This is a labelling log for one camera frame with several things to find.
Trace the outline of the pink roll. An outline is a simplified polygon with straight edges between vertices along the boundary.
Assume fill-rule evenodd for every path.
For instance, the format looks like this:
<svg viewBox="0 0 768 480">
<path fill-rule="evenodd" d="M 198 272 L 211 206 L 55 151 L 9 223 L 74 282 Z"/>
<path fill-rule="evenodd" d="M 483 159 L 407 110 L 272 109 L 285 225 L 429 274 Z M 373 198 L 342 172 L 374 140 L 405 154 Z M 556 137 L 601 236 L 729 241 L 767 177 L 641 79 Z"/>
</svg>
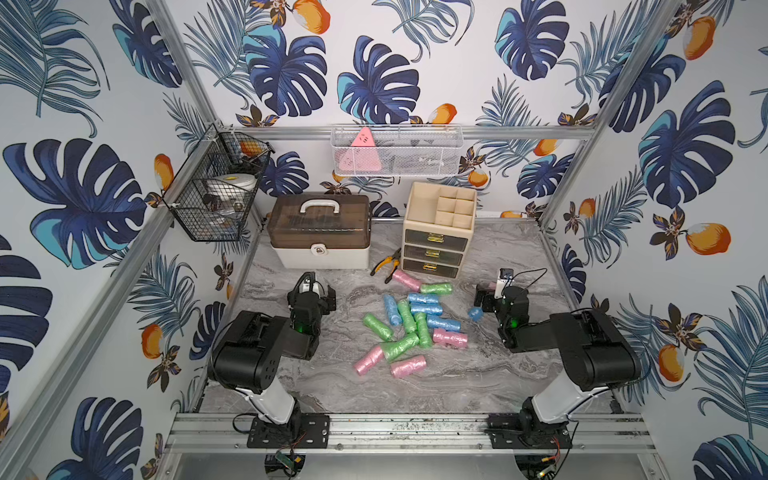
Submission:
<svg viewBox="0 0 768 480">
<path fill-rule="evenodd" d="M 436 328 L 433 330 L 432 340 L 435 344 L 455 349 L 467 349 L 469 343 L 468 336 L 466 334 L 447 331 L 441 328 Z"/>
<path fill-rule="evenodd" d="M 382 347 L 376 345 L 356 362 L 353 365 L 353 368 L 359 376 L 364 376 L 384 358 L 385 356 Z"/>
<path fill-rule="evenodd" d="M 423 355 L 397 361 L 390 365 L 390 371 L 394 378 L 402 379 L 414 373 L 423 371 L 427 367 L 426 358 Z"/>
<path fill-rule="evenodd" d="M 422 282 L 402 270 L 394 271 L 392 274 L 392 279 L 404 285 L 410 291 L 417 293 L 421 292 Z"/>
</svg>

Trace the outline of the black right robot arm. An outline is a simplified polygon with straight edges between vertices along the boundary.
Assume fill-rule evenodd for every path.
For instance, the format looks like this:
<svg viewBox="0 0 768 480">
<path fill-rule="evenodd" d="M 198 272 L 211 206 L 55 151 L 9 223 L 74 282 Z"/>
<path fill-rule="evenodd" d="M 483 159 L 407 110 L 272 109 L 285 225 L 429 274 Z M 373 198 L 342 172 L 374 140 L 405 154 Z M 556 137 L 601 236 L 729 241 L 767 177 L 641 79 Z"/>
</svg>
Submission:
<svg viewBox="0 0 768 480">
<path fill-rule="evenodd" d="M 530 320 L 529 289 L 514 278 L 495 286 L 476 286 L 474 306 L 496 318 L 497 332 L 512 353 L 559 352 L 563 371 L 541 392 L 527 398 L 517 413 L 488 417 L 487 435 L 494 449 L 569 448 L 574 432 L 570 416 L 589 399 L 641 377 L 641 361 L 600 309 L 554 313 Z"/>
</svg>

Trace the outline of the beige drawer organizer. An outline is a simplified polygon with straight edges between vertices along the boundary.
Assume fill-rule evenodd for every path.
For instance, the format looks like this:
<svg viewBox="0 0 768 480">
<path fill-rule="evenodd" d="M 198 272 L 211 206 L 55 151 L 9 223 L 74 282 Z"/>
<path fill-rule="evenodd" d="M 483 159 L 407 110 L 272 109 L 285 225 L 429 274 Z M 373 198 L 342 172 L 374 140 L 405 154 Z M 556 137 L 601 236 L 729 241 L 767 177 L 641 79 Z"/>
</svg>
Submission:
<svg viewBox="0 0 768 480">
<path fill-rule="evenodd" d="M 411 186 L 403 223 L 401 268 L 453 280 L 474 236 L 477 192 L 427 182 Z"/>
</svg>

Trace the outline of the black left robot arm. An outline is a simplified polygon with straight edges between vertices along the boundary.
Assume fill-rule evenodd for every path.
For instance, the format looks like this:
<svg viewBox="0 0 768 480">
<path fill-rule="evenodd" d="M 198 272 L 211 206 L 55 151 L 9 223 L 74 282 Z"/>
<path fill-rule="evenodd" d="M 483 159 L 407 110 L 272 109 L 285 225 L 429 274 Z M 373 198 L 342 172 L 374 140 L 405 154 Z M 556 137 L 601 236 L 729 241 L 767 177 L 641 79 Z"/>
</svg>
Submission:
<svg viewBox="0 0 768 480">
<path fill-rule="evenodd" d="M 313 272 L 287 294 L 288 316 L 242 311 L 214 343 L 209 377 L 240 394 L 253 408 L 233 420 L 236 432 L 256 449 L 325 449 L 330 417 L 304 413 L 278 379 L 282 358 L 309 361 L 320 341 L 322 319 L 336 310 L 336 292 Z"/>
</svg>

